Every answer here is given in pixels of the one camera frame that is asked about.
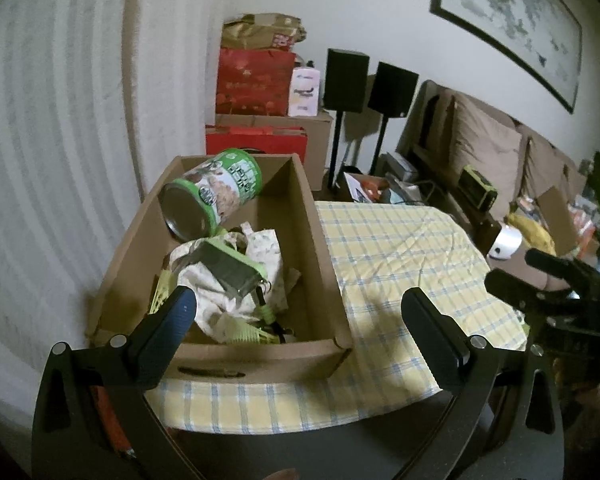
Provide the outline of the person's right hand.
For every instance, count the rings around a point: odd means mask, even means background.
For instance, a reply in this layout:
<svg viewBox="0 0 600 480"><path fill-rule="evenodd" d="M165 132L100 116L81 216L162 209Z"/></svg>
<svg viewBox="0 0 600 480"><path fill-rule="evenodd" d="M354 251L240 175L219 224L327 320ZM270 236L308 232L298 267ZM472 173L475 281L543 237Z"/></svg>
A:
<svg viewBox="0 0 600 480"><path fill-rule="evenodd" d="M577 396L582 411L566 431L565 442L569 451L583 450L600 436L600 385Z"/></svg>

